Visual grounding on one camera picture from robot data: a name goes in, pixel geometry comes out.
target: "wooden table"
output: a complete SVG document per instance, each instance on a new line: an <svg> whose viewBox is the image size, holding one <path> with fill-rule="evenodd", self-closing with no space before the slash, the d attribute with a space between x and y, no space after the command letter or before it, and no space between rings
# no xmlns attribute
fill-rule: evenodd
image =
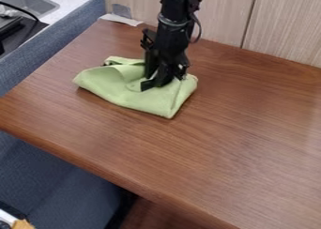
<svg viewBox="0 0 321 229"><path fill-rule="evenodd" d="M211 228L320 229L321 70L202 40L173 120L71 83L140 38L98 21L1 99L1 129Z"/></svg>

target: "wooden cabinet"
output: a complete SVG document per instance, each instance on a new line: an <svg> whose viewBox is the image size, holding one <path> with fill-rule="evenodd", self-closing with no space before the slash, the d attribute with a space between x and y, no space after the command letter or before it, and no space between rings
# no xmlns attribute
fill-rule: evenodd
<svg viewBox="0 0 321 229"><path fill-rule="evenodd" d="M156 24L160 0L107 0ZM203 38L321 68L321 0L204 0Z"/></svg>
<svg viewBox="0 0 321 229"><path fill-rule="evenodd" d="M157 24L161 10L160 0L107 0L111 4L121 4L131 9L136 20ZM252 7L252 0L203 0L198 17L202 22L203 38L224 44L240 46Z"/></svg>

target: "microfiber cloth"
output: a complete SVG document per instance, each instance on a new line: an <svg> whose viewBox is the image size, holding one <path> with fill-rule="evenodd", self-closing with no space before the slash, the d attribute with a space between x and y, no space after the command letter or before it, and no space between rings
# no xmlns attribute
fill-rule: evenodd
<svg viewBox="0 0 321 229"><path fill-rule="evenodd" d="M187 74L179 81L174 78L163 87L141 91L144 60L110 56L107 66L85 69L73 82L97 96L119 106L172 118L197 87L197 78Z"/></svg>

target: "black cable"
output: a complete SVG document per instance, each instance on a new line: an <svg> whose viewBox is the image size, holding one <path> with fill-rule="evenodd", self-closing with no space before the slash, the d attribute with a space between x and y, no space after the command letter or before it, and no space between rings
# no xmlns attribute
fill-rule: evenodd
<svg viewBox="0 0 321 229"><path fill-rule="evenodd" d="M189 40L189 43L190 44L194 44L194 43L197 43L198 40L200 40L201 36L202 36L202 33L203 33L203 30L202 30L202 25L200 23L200 21L198 20L198 18L192 13L191 14L191 19L194 20L194 22L198 25L198 28L199 28L199 32L198 32L198 35L196 37L196 39L194 41L191 41L191 37L189 38L189 36L186 34L188 40Z"/></svg>
<svg viewBox="0 0 321 229"><path fill-rule="evenodd" d="M38 19L38 17L36 15L34 15L33 13L30 13L29 11L24 10L23 8L17 8L15 6L12 6L11 4L8 4L8 3L2 2L2 1L0 1L0 5L3 5L5 7L9 7L9 8L17 9L17 10L23 12L24 14L30 15L32 18L34 18L36 20L36 22L39 21L39 19Z"/></svg>

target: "green towel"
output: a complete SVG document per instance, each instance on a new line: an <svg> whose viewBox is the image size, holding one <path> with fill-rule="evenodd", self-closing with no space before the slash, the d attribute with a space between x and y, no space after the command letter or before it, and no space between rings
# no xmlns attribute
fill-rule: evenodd
<svg viewBox="0 0 321 229"><path fill-rule="evenodd" d="M104 67L85 69L73 82L99 97L119 106L172 118L197 87L197 78L188 74L174 78L163 87L141 91L144 60L111 56Z"/></svg>

